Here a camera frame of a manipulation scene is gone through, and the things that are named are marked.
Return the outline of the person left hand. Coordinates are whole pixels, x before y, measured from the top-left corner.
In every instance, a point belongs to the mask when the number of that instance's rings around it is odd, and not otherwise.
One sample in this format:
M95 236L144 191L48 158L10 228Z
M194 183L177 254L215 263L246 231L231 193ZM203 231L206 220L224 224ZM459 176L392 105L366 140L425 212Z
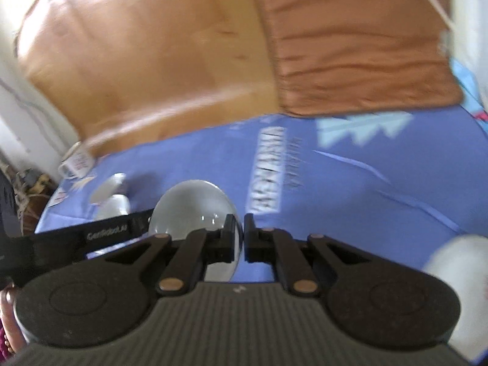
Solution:
M9 285L1 291L1 361L4 362L23 349L26 339L14 313L18 288Z

